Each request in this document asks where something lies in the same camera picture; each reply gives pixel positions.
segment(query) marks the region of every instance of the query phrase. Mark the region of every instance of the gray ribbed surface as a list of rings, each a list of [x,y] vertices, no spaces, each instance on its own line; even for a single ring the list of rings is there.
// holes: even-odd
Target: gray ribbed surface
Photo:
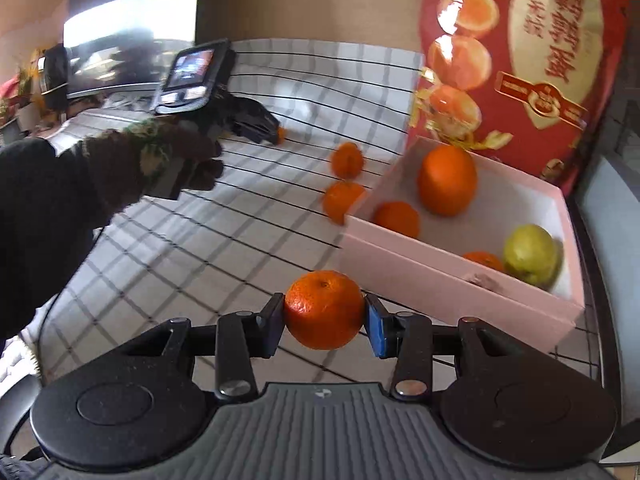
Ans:
[[[54,466],[43,479],[103,479]],[[202,437],[162,465],[121,480],[610,479],[595,464],[510,472],[459,450],[427,410],[377,384],[272,384],[251,404],[219,410]]]

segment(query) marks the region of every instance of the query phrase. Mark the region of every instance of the screw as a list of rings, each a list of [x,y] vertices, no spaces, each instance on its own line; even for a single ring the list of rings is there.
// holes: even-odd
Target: screw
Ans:
[[[245,380],[227,381],[220,386],[220,393],[227,397],[240,397],[251,391],[251,385]]]
[[[427,385],[416,379],[405,379],[396,384],[396,392],[403,397],[417,397],[427,391]]]

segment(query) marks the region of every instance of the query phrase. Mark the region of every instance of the yellow-green fruit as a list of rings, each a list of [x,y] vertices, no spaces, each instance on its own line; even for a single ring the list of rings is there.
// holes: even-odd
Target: yellow-green fruit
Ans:
[[[529,285],[547,288],[556,276],[560,251],[555,240],[542,227],[518,227],[504,246],[507,272]]]

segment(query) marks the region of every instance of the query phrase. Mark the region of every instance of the table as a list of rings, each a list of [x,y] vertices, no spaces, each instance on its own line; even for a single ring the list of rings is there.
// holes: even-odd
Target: table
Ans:
[[[336,268],[341,229],[320,207],[335,181],[327,163],[332,149],[345,140],[363,147],[358,182],[366,187],[402,152],[420,54],[307,40],[234,47],[239,59],[229,89],[263,102],[286,127],[287,140],[259,146],[223,139],[226,170],[212,191],[184,192],[176,202],[143,198],[117,215],[42,330],[48,379],[164,320],[189,317],[202,325],[229,312],[257,311],[302,274]],[[62,150],[97,132],[77,124],[50,141]],[[383,303],[392,312],[407,310]],[[45,309],[29,326],[32,337]],[[595,327],[590,305],[552,354],[597,379]],[[363,334],[337,351],[314,351],[287,331],[273,358],[253,360],[258,387],[267,381],[388,385],[394,364],[375,359]],[[446,388],[455,379],[452,357],[435,358],[433,374],[434,389]],[[213,381],[213,359],[197,358],[194,382],[211,389]]]

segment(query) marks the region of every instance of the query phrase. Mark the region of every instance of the handheld device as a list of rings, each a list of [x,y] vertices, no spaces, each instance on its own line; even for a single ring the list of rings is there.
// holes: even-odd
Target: handheld device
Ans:
[[[179,52],[165,82],[154,96],[156,115],[179,117],[181,127],[216,141],[224,132],[253,142],[278,142],[280,123],[258,101],[226,90],[236,53],[229,40],[213,41]],[[195,166],[174,158],[151,195],[176,200]]]
[[[366,296],[380,384],[267,384],[284,296],[216,326],[172,319],[44,388],[31,425],[47,480],[609,479],[597,461],[616,423],[602,387],[477,318],[457,327],[390,314]],[[432,358],[457,380],[433,391]],[[191,381],[215,356],[210,391]]]

